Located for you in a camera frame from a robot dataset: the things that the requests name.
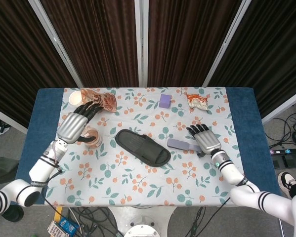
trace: floral tablecloth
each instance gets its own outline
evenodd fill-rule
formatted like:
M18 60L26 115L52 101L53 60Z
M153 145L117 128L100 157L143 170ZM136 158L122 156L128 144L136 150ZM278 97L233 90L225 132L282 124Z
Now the floral tablecloth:
M210 156L198 158L193 151L167 147L168 138L196 145L185 128L205 123L243 172L224 87L91 89L114 93L117 112L101 111L89 122L103 137L99 148L89 149L80 142L68 146L60 162L63 174L49 182L48 201L65 206L199 206L225 202L231 186L223 180ZM64 89L58 126L75 109L68 103L75 90L78 89ZM171 95L170 108L159 107L161 93ZM206 96L209 110L189 108L187 93ZM147 134L167 148L170 161L162 167L150 167L122 149L114 137L125 128Z

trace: person's shoe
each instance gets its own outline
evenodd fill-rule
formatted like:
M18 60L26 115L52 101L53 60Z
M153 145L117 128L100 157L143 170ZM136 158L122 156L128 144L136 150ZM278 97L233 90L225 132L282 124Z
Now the person's shoe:
M281 172L277 178L278 184L281 190L286 194L286 196L292 199L290 195L290 190L292 185L296 184L294 177L288 172Z

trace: purple block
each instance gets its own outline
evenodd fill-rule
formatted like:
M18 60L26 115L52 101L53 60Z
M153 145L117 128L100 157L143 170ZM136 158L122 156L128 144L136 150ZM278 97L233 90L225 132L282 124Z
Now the purple block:
M161 94L159 107L161 107L161 108L169 108L170 104L171 104L171 96Z

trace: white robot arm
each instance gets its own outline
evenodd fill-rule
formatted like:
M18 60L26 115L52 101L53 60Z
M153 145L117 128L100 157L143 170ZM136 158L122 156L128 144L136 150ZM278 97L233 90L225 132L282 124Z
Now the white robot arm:
M204 124L192 125L187 130L195 137L202 151L211 155L223 178L236 187L230 191L230 198L238 206L252 207L294 225L291 200L269 193L250 182L234 165L214 133Z
M94 115L103 109L99 104L88 102L79 106L73 113L70 113L57 130L58 140L52 141L36 164L29 171L31 184L24 180L15 180L0 190L0 214L3 214L14 201L21 206L33 205L38 199L42 188L49 182L53 170L58 169L58 175L62 172L59 162L67 152L68 144L76 141L90 142L95 137L81 137L86 124Z

